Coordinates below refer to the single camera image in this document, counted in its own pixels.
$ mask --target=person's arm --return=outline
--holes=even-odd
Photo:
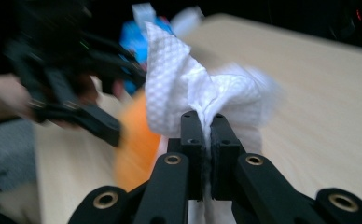
[[[22,117],[32,119],[30,95],[12,74],[0,75],[0,120]]]

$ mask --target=red light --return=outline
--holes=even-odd
[[[356,10],[356,17],[358,18],[359,21],[362,21],[361,11],[359,9]]]

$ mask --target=white paper towel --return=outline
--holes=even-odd
[[[278,87],[255,68],[232,63],[209,75],[190,55],[190,47],[152,23],[148,31],[146,111],[149,128],[165,137],[179,137],[181,115],[195,110],[210,146],[210,124],[224,115],[249,152],[259,153],[258,127],[270,117]],[[188,223],[235,223],[229,202],[189,204]]]

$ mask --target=crumpled tissue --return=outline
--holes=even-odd
[[[182,114],[195,110],[206,146],[210,146],[210,124],[220,113],[246,151],[259,153],[258,127],[269,119],[276,105],[276,83],[258,69],[244,69],[236,63],[208,73],[189,55],[190,46],[152,23],[146,27],[146,113],[151,131],[163,135],[162,139],[179,137]],[[189,203],[188,223],[235,223],[230,202],[205,197],[202,203]]]

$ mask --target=wooden table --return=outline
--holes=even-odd
[[[280,84],[262,151],[297,190],[314,198],[338,187],[362,199],[362,49],[228,15],[184,40],[209,69],[252,65]],[[102,106],[121,108],[113,98]],[[36,138],[43,223],[66,223],[91,190],[113,185],[112,147],[100,139],[55,126],[36,126]]]

